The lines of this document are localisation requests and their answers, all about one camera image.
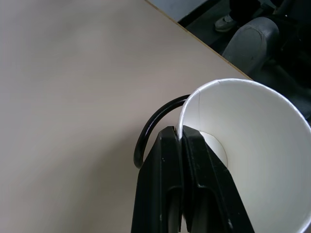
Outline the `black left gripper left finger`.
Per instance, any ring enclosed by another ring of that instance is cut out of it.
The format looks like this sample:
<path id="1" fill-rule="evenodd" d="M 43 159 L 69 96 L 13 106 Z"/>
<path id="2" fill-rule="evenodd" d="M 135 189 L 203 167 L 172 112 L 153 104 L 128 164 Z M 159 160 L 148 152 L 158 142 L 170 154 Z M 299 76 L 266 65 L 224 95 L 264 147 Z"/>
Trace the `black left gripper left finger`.
<path id="1" fill-rule="evenodd" d="M 183 166 L 173 126 L 161 130 L 138 173 L 131 233 L 179 233 Z"/>

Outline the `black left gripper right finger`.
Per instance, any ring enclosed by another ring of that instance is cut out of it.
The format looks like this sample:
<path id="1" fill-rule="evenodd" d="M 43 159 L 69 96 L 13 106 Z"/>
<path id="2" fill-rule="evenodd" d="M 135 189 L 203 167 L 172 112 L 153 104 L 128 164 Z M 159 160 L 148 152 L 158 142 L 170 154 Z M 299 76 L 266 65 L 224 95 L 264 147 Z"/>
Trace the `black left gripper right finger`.
<path id="1" fill-rule="evenodd" d="M 198 130 L 182 135 L 184 211 L 189 233 L 255 233 L 233 178 Z"/>

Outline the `white paper cup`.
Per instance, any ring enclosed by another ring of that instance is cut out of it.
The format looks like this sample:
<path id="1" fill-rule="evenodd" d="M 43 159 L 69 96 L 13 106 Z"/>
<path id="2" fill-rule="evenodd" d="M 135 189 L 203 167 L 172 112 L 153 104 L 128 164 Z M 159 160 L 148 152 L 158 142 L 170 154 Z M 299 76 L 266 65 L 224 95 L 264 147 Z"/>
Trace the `white paper cup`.
<path id="1" fill-rule="evenodd" d="M 183 105 L 177 134 L 198 130 L 233 177 L 255 233 L 305 233 L 311 225 L 311 127 L 283 95 L 220 79 Z"/>

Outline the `grey robot leg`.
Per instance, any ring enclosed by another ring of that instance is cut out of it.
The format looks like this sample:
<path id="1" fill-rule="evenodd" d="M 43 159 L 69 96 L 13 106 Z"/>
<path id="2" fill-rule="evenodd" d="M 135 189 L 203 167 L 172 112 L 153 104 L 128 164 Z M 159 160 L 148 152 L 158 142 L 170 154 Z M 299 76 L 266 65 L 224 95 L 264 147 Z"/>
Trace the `grey robot leg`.
<path id="1" fill-rule="evenodd" d="M 271 57 L 278 39 L 278 26 L 267 17 L 258 17 L 235 32 L 222 56 L 246 75 L 251 75 Z"/>

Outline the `person's grey shoe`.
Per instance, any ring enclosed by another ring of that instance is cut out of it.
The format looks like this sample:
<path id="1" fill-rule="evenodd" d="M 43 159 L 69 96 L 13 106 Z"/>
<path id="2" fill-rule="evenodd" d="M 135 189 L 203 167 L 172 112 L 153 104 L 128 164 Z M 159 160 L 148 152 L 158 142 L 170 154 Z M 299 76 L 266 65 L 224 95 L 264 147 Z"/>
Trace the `person's grey shoe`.
<path id="1" fill-rule="evenodd" d="M 226 15 L 214 23 L 214 29 L 219 33 L 226 33 L 234 28 L 236 24 L 237 22 L 230 15 Z"/>

